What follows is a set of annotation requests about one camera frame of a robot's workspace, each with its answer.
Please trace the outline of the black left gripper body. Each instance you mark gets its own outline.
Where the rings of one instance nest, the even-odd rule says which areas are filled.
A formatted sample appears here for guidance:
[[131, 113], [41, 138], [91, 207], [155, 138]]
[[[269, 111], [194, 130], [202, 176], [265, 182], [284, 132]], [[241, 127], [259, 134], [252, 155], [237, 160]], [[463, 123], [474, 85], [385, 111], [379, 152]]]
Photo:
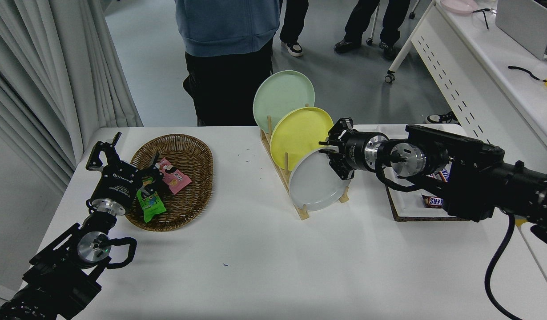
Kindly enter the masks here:
[[139, 170], [134, 166], [105, 166], [93, 192], [93, 208], [129, 210], [141, 186]]

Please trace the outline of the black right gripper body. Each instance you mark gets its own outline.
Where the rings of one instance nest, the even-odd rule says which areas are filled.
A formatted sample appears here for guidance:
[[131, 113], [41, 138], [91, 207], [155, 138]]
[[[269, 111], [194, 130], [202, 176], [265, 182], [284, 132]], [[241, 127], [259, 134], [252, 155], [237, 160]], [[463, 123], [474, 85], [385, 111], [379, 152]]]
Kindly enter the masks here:
[[351, 133], [348, 136], [345, 144], [345, 158], [352, 169], [372, 171], [365, 157], [365, 150], [369, 140], [369, 133]]

